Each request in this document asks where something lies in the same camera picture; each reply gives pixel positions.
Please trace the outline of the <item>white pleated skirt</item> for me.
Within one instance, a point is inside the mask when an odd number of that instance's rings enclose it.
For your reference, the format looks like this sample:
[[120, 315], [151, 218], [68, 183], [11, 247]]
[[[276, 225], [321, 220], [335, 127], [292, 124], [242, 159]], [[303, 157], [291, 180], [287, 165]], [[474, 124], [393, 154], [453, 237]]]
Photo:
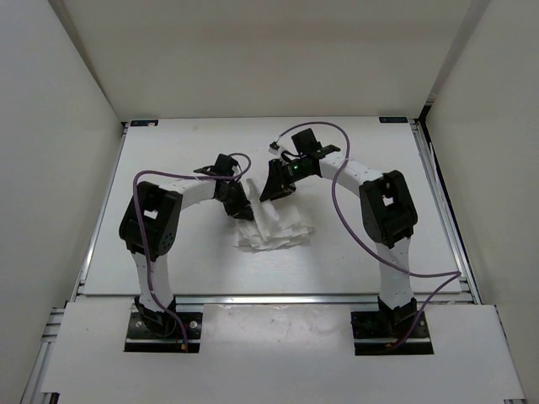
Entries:
[[248, 252], [273, 251], [310, 241], [315, 227], [295, 197], [261, 202], [256, 182], [248, 178], [244, 184], [254, 219], [237, 222], [233, 239], [235, 247]]

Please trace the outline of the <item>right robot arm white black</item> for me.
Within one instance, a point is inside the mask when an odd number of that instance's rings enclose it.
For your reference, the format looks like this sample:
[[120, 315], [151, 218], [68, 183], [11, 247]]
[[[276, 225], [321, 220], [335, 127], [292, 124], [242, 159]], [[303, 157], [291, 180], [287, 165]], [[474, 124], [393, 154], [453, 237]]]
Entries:
[[339, 185], [357, 196], [366, 235], [376, 250], [367, 252], [380, 268], [378, 326], [396, 337], [417, 312], [417, 301], [410, 284], [408, 250], [418, 214], [405, 177], [398, 170], [382, 173], [340, 152], [322, 159], [300, 157], [289, 162], [269, 161], [268, 178], [260, 200], [281, 199], [296, 190], [296, 182], [318, 176], [332, 182], [332, 199], [337, 202]]

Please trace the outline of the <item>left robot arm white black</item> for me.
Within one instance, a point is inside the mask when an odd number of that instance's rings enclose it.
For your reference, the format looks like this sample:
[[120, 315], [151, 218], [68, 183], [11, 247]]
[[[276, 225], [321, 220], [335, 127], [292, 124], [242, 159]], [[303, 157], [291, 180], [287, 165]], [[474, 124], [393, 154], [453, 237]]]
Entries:
[[120, 223], [120, 239], [136, 264], [140, 286], [136, 308], [159, 337], [167, 337], [177, 325], [177, 317], [172, 313], [167, 254], [176, 239], [180, 213], [213, 199], [221, 202], [233, 219], [254, 220], [239, 181], [184, 179], [161, 185], [140, 182]]

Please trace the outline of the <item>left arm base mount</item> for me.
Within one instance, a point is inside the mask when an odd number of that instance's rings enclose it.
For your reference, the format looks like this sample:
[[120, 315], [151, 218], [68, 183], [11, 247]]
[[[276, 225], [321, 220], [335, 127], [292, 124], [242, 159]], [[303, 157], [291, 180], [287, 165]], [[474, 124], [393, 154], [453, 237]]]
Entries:
[[184, 324], [187, 343], [183, 333], [173, 319], [164, 327], [150, 320], [144, 320], [141, 313], [131, 308], [125, 334], [124, 351], [127, 353], [197, 354], [200, 351], [203, 330], [202, 311], [182, 311], [178, 313]]

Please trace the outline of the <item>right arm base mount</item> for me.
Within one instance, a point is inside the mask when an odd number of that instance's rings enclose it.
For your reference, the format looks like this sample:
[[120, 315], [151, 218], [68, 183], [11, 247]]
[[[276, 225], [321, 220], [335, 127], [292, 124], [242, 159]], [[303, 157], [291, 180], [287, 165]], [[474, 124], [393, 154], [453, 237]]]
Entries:
[[355, 356], [431, 355], [434, 348], [426, 316], [415, 298], [390, 309], [378, 299], [376, 311], [352, 311]]

